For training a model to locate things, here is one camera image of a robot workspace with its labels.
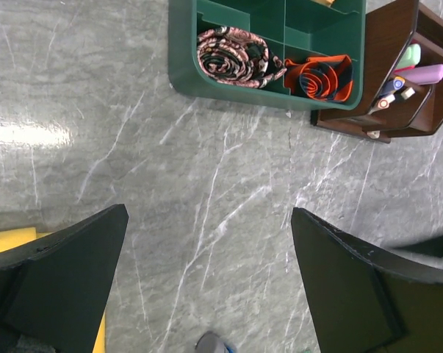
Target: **gray sneaker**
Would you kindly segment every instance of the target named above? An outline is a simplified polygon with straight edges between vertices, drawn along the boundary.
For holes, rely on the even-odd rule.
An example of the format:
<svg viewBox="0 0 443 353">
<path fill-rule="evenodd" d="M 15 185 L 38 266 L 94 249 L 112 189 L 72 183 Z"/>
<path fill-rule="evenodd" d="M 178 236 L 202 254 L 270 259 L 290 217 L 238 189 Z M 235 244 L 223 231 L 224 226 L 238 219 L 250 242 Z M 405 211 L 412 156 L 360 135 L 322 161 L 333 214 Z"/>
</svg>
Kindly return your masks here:
<svg viewBox="0 0 443 353">
<path fill-rule="evenodd" d="M 196 353 L 236 353 L 228 347 L 220 336 L 213 332 L 206 332 L 195 345 Z"/>
</svg>

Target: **green plastic tray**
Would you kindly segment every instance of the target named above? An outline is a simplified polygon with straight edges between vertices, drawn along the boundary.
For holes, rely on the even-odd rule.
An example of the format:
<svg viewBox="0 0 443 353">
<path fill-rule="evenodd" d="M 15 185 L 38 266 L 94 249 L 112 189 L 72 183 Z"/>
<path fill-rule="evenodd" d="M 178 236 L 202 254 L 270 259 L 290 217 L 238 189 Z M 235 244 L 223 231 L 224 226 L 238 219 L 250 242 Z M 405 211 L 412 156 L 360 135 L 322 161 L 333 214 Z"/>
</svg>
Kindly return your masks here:
<svg viewBox="0 0 443 353">
<path fill-rule="evenodd" d="M 352 110 L 363 88 L 365 15 L 365 0 L 336 0 L 332 7 L 312 0 L 170 0 L 169 78 L 188 96 L 291 110 Z M 354 80 L 350 98 L 338 104 L 293 96 L 283 78 L 261 90 L 210 79 L 198 64 L 196 37 L 218 26 L 260 35 L 282 60 L 299 63 L 312 55 L 348 54 Z"/>
</svg>

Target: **gray marble floor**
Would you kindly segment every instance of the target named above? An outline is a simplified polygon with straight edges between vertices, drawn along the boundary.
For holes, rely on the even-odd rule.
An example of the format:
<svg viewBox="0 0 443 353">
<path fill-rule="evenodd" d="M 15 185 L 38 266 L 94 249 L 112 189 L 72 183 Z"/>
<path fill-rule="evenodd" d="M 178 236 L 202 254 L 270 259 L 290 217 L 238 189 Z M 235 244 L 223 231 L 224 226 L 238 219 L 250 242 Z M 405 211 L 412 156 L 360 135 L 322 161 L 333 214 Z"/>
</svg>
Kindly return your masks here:
<svg viewBox="0 0 443 353">
<path fill-rule="evenodd" d="M 383 145 L 180 96 L 167 27 L 167 0 L 0 0 L 0 229 L 127 206 L 109 353 L 191 352 L 208 328 L 318 352 L 293 206 L 376 244 L 443 230 L 443 127 Z"/>
</svg>

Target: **purple item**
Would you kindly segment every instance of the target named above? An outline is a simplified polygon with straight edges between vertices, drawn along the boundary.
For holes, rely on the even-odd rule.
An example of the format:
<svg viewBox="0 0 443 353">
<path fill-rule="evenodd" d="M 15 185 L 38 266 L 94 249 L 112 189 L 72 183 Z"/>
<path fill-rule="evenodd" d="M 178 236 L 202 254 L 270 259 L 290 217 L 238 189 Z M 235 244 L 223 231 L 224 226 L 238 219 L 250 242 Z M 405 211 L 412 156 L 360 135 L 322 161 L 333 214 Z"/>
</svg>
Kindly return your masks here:
<svg viewBox="0 0 443 353">
<path fill-rule="evenodd" d="M 432 85 L 443 79 L 443 64 L 412 68 L 401 71 L 399 75 L 417 85 Z"/>
</svg>

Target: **wooden shelf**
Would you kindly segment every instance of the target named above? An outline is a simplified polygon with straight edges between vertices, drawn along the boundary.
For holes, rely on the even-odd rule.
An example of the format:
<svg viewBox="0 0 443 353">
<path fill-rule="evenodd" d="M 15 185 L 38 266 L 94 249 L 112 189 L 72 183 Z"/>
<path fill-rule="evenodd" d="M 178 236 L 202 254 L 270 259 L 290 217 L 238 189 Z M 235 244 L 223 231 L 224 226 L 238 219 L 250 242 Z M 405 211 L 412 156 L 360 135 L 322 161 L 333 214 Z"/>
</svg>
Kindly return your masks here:
<svg viewBox="0 0 443 353">
<path fill-rule="evenodd" d="M 382 26 L 390 21 L 395 25 Z M 443 80 L 425 86 L 406 81 L 416 91 L 411 98 L 368 114 L 383 85 L 399 76 L 395 67 L 412 43 L 422 48 L 419 65 L 443 64 L 443 20 L 418 0 L 396 0 L 368 13 L 362 99 L 353 110 L 318 111 L 315 124 L 359 137 L 381 131 L 386 141 L 434 134 L 443 123 Z"/>
</svg>

